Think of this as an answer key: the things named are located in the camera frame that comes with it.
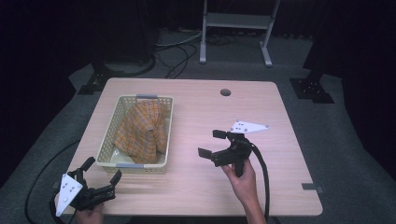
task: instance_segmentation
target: black stand base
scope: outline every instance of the black stand base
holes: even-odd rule
[[[291,86],[299,99],[312,100],[315,104],[334,104],[332,97],[321,87],[321,74],[311,72],[307,78],[291,78]]]
[[[125,73],[123,71],[113,71],[109,69],[105,62],[94,62],[92,63],[93,74],[86,85],[81,86],[79,89],[78,95],[92,95],[96,91],[102,91],[105,88],[107,81],[112,77],[136,77],[147,73],[151,70],[155,65],[154,56],[151,57],[151,62],[148,67],[144,68],[141,71],[134,73]]]

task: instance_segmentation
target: cable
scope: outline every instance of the cable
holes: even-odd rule
[[[272,217],[272,220],[275,222],[275,224],[280,224],[279,218]]]
[[[187,39],[185,39],[185,40],[182,40],[182,41],[180,41],[180,42],[177,42],[177,43],[173,43],[173,44],[156,44],[155,46],[157,46],[157,47],[172,47],[172,46],[177,46],[177,45],[181,45],[181,44],[188,43],[188,42],[190,42],[190,41],[192,41],[192,40],[194,40],[194,39],[200,37],[201,35],[202,35],[202,31],[200,31],[197,35],[191,36],[191,37],[189,37],[189,38],[187,38]]]
[[[30,195],[32,194],[32,190],[33,187],[35,186],[35,183],[37,182],[38,178],[43,174],[44,170],[52,163],[53,160],[55,160],[61,153],[63,153],[64,151],[66,151],[67,149],[69,149],[70,147],[72,147],[73,145],[77,144],[79,141],[81,141],[80,139],[77,140],[76,142],[73,142],[72,144],[64,147],[61,151],[59,151],[58,153],[55,154],[55,156],[53,156],[48,162],[47,164],[41,169],[41,171],[38,173],[38,175],[35,177],[35,181],[33,182],[32,186],[29,188],[29,191],[27,193],[27,197],[25,200],[25,205],[24,205],[24,214],[26,219],[29,221],[29,223],[35,224],[35,222],[33,222],[33,220],[30,218],[29,216],[29,211],[28,211],[28,205],[29,205],[29,198]]]
[[[224,13],[228,13],[228,11],[230,11],[230,9],[233,7],[233,4],[234,4],[234,3],[235,3],[235,0],[233,0],[233,1],[231,2],[231,4],[228,6],[227,9],[225,9]]]
[[[183,49],[181,46],[189,46],[191,48],[193,48],[193,53],[191,55],[189,55],[189,53]],[[163,59],[159,58],[160,62],[165,65],[165,67],[170,68],[170,70],[168,71],[168,73],[166,74],[165,78],[177,78],[178,76],[180,76],[180,74],[184,71],[184,69],[187,67],[187,63],[189,58],[191,58],[196,52],[197,52],[197,48],[194,45],[191,44],[179,44],[179,45],[175,45],[175,46],[167,46],[167,47],[161,47],[159,49],[157,49],[157,51],[162,51],[162,50],[166,50],[166,49],[171,49],[171,48],[177,48],[180,49],[184,52],[184,54],[186,55],[186,58],[184,60],[182,60],[180,63],[178,63],[177,65],[171,67],[169,64],[166,64]],[[183,68],[181,68],[181,70],[174,76],[171,76],[172,73],[175,73],[175,70],[184,63]]]
[[[70,220],[69,220],[69,223],[68,224],[70,224],[70,223],[72,223],[72,220],[73,220],[73,218],[75,217],[75,215],[76,215],[76,212],[77,212],[77,209],[75,210],[75,212],[73,213],[73,216],[72,216],[72,218],[70,218]]]
[[[130,72],[130,73],[126,73],[126,72],[122,72],[122,71],[113,71],[110,68],[108,68],[108,66],[106,66],[105,63],[104,63],[104,66],[107,67],[111,77],[137,77],[137,76],[147,73],[148,71],[150,71],[151,69],[154,68],[154,66],[155,66],[154,55],[151,55],[150,60],[151,60],[151,63],[146,68],[144,68],[140,71],[137,71],[137,72]]]
[[[230,40],[226,35],[210,35],[207,37],[206,43],[213,46],[225,46],[236,42],[235,36],[230,35],[229,37],[231,37],[233,40]]]
[[[262,166],[262,174],[264,176],[264,182],[265,182],[264,217],[265,217],[265,220],[268,222],[269,211],[270,211],[270,183],[269,183],[267,165],[265,164],[265,161],[262,158],[262,154],[260,153],[259,149],[256,146],[254,146],[253,144],[252,144],[252,150],[253,150],[254,154],[256,155],[257,159],[259,160],[260,165]]]

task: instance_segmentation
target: plaid towel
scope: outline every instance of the plaid towel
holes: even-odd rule
[[[165,109],[153,99],[132,106],[117,130],[116,147],[135,163],[156,163],[157,152],[166,152]]]

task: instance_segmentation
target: table top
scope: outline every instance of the table top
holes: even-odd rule
[[[230,96],[220,91],[227,89]],[[317,216],[322,206],[312,183],[288,113],[275,83],[230,80],[111,78],[70,163],[76,170],[96,156],[122,95],[157,94],[174,98],[167,171],[164,175],[122,174],[116,199],[105,213],[128,216],[244,216],[227,176],[210,160],[198,156],[198,147],[219,151],[228,140],[212,137],[213,130],[229,131],[237,119],[267,124],[267,131],[247,133],[268,168],[270,216]],[[258,193],[265,207],[262,168],[252,153]],[[84,173],[90,188],[108,185],[114,174],[93,164]]]

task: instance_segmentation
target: black cable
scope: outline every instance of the black cable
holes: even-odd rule
[[[72,220],[73,220],[73,218],[74,218],[74,217],[75,217],[75,215],[76,215],[76,212],[77,212],[77,209],[75,209],[75,212],[73,213],[73,216],[72,216],[72,218],[70,218],[70,220],[69,220],[69,223],[68,223],[68,224],[72,223]]]
[[[200,36],[202,36],[202,31],[201,32],[198,32],[197,34],[195,34],[195,35],[192,35],[192,36],[190,36],[189,38],[187,38],[187,39],[185,39],[185,40],[181,40],[181,41],[179,41],[179,42],[176,42],[176,43],[170,43],[170,44],[161,44],[161,39],[158,41],[158,44],[156,44],[155,45],[155,47],[158,47],[158,48],[170,48],[170,47],[174,47],[174,46],[178,46],[178,45],[182,45],[182,44],[187,44],[187,43],[190,43],[190,42],[193,42],[193,41],[196,41],[196,40],[198,40],[197,38],[198,37],[200,37]]]
[[[47,167],[52,163],[53,160],[55,160],[61,153],[63,153],[64,151],[66,151],[67,149],[69,149],[70,147],[72,147],[73,145],[75,145],[76,143],[78,143],[79,141],[81,141],[80,139],[77,140],[76,142],[73,142],[72,144],[64,147],[61,151],[59,151],[58,153],[55,154],[55,156],[53,156],[48,162],[47,164],[41,169],[41,171],[38,173],[38,175],[35,177],[35,181],[33,182],[32,186],[29,188],[29,191],[27,193],[27,197],[25,200],[25,204],[24,204],[24,214],[26,219],[29,221],[29,223],[33,223],[35,224],[35,222],[33,222],[33,220],[30,218],[29,216],[29,211],[28,211],[28,205],[29,205],[29,199],[30,199],[30,195],[32,194],[32,190],[35,186],[35,183],[37,182],[38,178],[44,173],[44,170],[47,169]]]
[[[172,69],[172,68],[173,68],[172,65],[167,64],[167,63],[163,60],[163,58],[161,57],[161,54],[158,54],[158,56],[156,56],[155,58],[156,58],[158,61],[160,61],[160,63],[161,63],[163,66],[167,67],[168,69]]]
[[[110,68],[108,68],[108,66],[106,66],[106,64],[105,64],[105,67],[107,67],[109,69],[110,75],[113,75],[112,77],[137,77],[137,76],[147,73],[148,71],[150,71],[151,69],[154,68],[155,63],[156,63],[155,56],[151,55],[150,60],[151,60],[151,63],[146,68],[144,68],[140,71],[137,71],[137,72],[126,73],[126,72],[121,72],[121,71],[112,71]]]
[[[235,3],[235,0],[233,0],[233,1],[231,2],[231,4],[228,6],[227,9],[225,9],[224,13],[228,13],[228,12],[230,11],[230,9],[233,7],[233,4],[234,4],[234,3]]]
[[[210,35],[206,38],[206,44],[212,46],[225,46],[236,42],[236,37],[233,35]]]
[[[272,217],[272,220],[275,222],[275,224],[280,224],[280,221],[277,217]]]
[[[193,48],[193,53],[189,55],[189,53],[185,49],[183,49],[181,47],[183,45]],[[179,45],[174,45],[174,46],[160,47],[160,48],[157,48],[156,51],[162,51],[162,50],[167,50],[167,49],[172,49],[172,48],[181,49],[184,52],[184,54],[186,55],[186,58],[184,60],[182,60],[180,63],[178,63],[177,65],[173,66],[168,71],[168,73],[166,74],[165,78],[177,78],[178,76],[180,76],[180,74],[187,67],[187,63],[188,63],[189,58],[191,58],[197,52],[197,48],[194,45],[191,45],[191,44],[179,44]],[[163,65],[165,65],[168,68],[171,67],[170,65],[164,63],[163,59],[160,59],[160,62],[163,63]],[[181,68],[181,70],[178,72],[178,74],[175,75],[175,76],[171,76],[171,74],[175,73],[175,70],[183,63],[184,63],[184,66],[183,66],[183,68]]]
[[[55,206],[55,197],[60,191],[60,183],[56,183],[57,187],[56,190],[52,193],[52,196],[50,197],[49,200],[49,211],[50,215],[52,216],[53,220],[56,222],[56,224],[64,224],[64,222],[61,220],[60,217],[56,217],[56,206]]]
[[[269,212],[270,212],[270,183],[269,183],[269,177],[268,177],[268,170],[267,170],[267,165],[265,164],[264,159],[262,158],[262,154],[260,153],[259,149],[252,144],[252,150],[254,154],[256,155],[257,159],[260,162],[260,165],[262,166],[262,174],[264,176],[264,182],[265,182],[265,208],[264,208],[264,217],[265,220],[268,222],[268,217],[269,217]]]

